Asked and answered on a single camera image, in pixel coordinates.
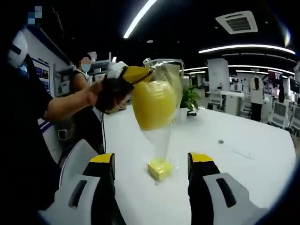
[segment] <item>led light strip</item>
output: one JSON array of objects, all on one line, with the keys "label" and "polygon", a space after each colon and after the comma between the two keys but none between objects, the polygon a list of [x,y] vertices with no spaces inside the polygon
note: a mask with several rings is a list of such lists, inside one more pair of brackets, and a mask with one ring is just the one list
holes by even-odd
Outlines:
[{"label": "led light strip", "polygon": [[196,69],[207,69],[208,67],[197,67],[197,68],[191,68],[191,69],[185,69],[184,71],[190,71],[190,70],[196,70]]},{"label": "led light strip", "polygon": [[273,67],[261,67],[261,66],[250,66],[250,65],[229,65],[228,67],[248,67],[248,68],[261,68],[261,69],[273,69],[273,70],[278,70],[287,74],[292,74],[295,75],[295,73],[284,70],[284,69],[277,69]]},{"label": "led light strip", "polygon": [[139,21],[142,19],[142,17],[146,14],[146,12],[151,8],[151,6],[156,2],[157,0],[149,0],[146,5],[141,9],[141,11],[136,15],[135,19],[130,24],[128,30],[126,31],[124,38],[129,38],[130,34],[134,30],[134,28],[137,26]]},{"label": "led light strip", "polygon": [[[271,69],[271,70],[277,70],[277,71],[281,71],[287,74],[292,74],[295,75],[295,73],[284,70],[284,69],[277,69],[277,68],[273,68],[273,67],[261,67],[261,66],[250,66],[250,65],[229,65],[228,67],[247,67],[247,68],[261,68],[261,69]],[[197,69],[207,69],[208,67],[197,67],[197,68],[191,68],[191,69],[185,69],[184,71],[190,71],[190,70],[197,70]]]},{"label": "led light strip", "polygon": [[198,71],[198,72],[192,72],[192,73],[189,73],[189,74],[204,74],[205,71]]},{"label": "led light strip", "polygon": [[228,45],[228,46],[222,46],[222,47],[201,50],[201,51],[199,51],[199,54],[210,53],[210,52],[214,52],[214,51],[218,51],[218,50],[232,49],[232,48],[270,48],[270,49],[276,49],[276,50],[280,50],[283,52],[291,53],[294,55],[296,54],[294,51],[292,51],[290,49],[272,46],[272,45]]},{"label": "led light strip", "polygon": [[271,70],[271,69],[268,69],[268,71],[271,71],[271,72],[274,72],[274,73],[278,73],[278,74],[282,74],[282,72]]},{"label": "led light strip", "polygon": [[252,74],[269,74],[267,72],[260,72],[260,71],[250,71],[250,70],[236,70],[238,73],[252,73]]}]

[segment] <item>potted plant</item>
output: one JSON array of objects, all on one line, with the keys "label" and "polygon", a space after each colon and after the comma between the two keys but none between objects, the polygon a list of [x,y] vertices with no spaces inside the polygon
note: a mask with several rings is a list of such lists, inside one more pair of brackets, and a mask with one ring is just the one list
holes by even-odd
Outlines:
[{"label": "potted plant", "polygon": [[200,99],[198,93],[194,91],[196,86],[184,87],[182,92],[182,100],[180,103],[179,121],[185,121],[187,119],[188,109],[193,110],[194,108],[198,110],[197,100]]}]

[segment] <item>black ceiling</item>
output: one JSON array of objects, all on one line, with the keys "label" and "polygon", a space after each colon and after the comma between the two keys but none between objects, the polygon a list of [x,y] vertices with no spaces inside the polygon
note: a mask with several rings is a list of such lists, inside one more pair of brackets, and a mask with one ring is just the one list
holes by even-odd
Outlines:
[{"label": "black ceiling", "polygon": [[[199,50],[233,44],[265,44],[285,47],[279,22],[291,33],[287,48],[300,53],[300,31],[296,23],[295,1],[157,0],[128,39],[123,36],[139,10],[148,0],[85,0],[67,4],[46,1],[41,27],[72,59],[76,51],[96,51],[98,60],[108,52],[129,65],[141,65],[145,58],[176,58],[186,68],[205,66],[210,58],[223,57],[229,65],[257,65],[293,70],[297,56],[266,49],[234,49],[199,54]],[[216,17],[250,10],[258,27],[257,33],[230,35]],[[231,53],[264,53],[261,55],[222,56]]]}]

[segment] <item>green plant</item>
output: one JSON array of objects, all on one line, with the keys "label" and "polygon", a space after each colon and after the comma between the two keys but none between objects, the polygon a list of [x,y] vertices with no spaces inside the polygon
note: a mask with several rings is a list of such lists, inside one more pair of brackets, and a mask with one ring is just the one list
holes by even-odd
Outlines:
[{"label": "green plant", "polygon": [[194,88],[196,86],[190,86],[188,88],[184,87],[183,88],[183,93],[182,93],[182,100],[180,103],[180,108],[188,108],[189,110],[194,108],[198,109],[198,104],[197,100],[200,99],[200,96],[198,93],[194,91]]}]

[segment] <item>ceiling light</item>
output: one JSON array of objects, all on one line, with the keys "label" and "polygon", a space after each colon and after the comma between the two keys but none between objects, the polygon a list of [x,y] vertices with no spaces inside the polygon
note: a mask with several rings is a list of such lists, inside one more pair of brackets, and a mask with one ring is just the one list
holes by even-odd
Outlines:
[{"label": "ceiling light", "polygon": [[297,63],[295,60],[292,60],[292,59],[287,59],[287,60],[292,61],[292,62],[294,62],[294,63]]},{"label": "ceiling light", "polygon": [[271,69],[268,69],[268,71],[271,71],[271,72],[274,72],[274,73],[278,73],[278,74],[282,74],[282,72],[278,72],[278,71],[271,70]]},{"label": "ceiling light", "polygon": [[287,74],[292,74],[295,75],[295,73],[292,73],[290,71],[284,70],[284,69],[277,69],[273,67],[261,67],[261,66],[250,66],[250,65],[229,65],[228,67],[248,67],[248,68],[261,68],[261,69],[273,69],[273,70],[278,70]]},{"label": "ceiling light", "polygon": [[222,56],[229,56],[229,55],[239,55],[239,53],[233,53],[233,54],[223,54]]},{"label": "ceiling light", "polygon": [[[273,68],[273,67],[261,67],[261,66],[250,66],[250,65],[229,65],[228,67],[247,67],[247,68],[260,68],[260,69],[273,69],[273,70],[277,70],[277,71],[281,71],[284,73],[288,73],[288,74],[292,74],[295,75],[295,73],[284,70],[284,69],[277,69],[277,68]],[[197,70],[197,69],[207,69],[208,67],[197,67],[197,68],[191,68],[191,69],[185,69],[184,71],[190,71],[190,70]]]},{"label": "ceiling light", "polygon": [[252,73],[252,74],[269,74],[267,72],[260,72],[260,71],[250,71],[250,70],[236,70],[238,73]]},{"label": "ceiling light", "polygon": [[146,12],[150,9],[150,7],[156,2],[157,0],[149,0],[146,5],[141,9],[141,11],[136,15],[135,19],[130,24],[128,30],[126,31],[124,38],[128,38],[134,28],[137,26],[139,21],[142,19],[142,17],[146,14]]},{"label": "ceiling light", "polygon": [[276,58],[281,58],[281,59],[286,60],[285,57],[282,57],[282,56],[279,56],[279,55],[271,55],[271,54],[266,54],[266,55],[267,55],[267,56],[276,57]]},{"label": "ceiling light", "polygon": [[196,69],[207,69],[207,67],[197,67],[197,68],[185,69],[184,71],[190,71],[190,70],[196,70]]},{"label": "ceiling light", "polygon": [[198,71],[198,72],[192,72],[192,73],[189,73],[189,74],[204,74],[205,71]]},{"label": "ceiling light", "polygon": [[270,48],[270,49],[276,49],[280,50],[283,52],[291,53],[291,54],[296,54],[294,51],[287,49],[287,48],[282,48],[282,47],[277,47],[277,46],[272,46],[272,45],[229,45],[229,46],[222,46],[222,47],[217,47],[217,48],[210,48],[206,50],[201,50],[199,53],[210,53],[218,50],[224,50],[224,49],[232,49],[232,48]]},{"label": "ceiling light", "polygon": [[241,55],[265,55],[262,53],[241,53]]}]

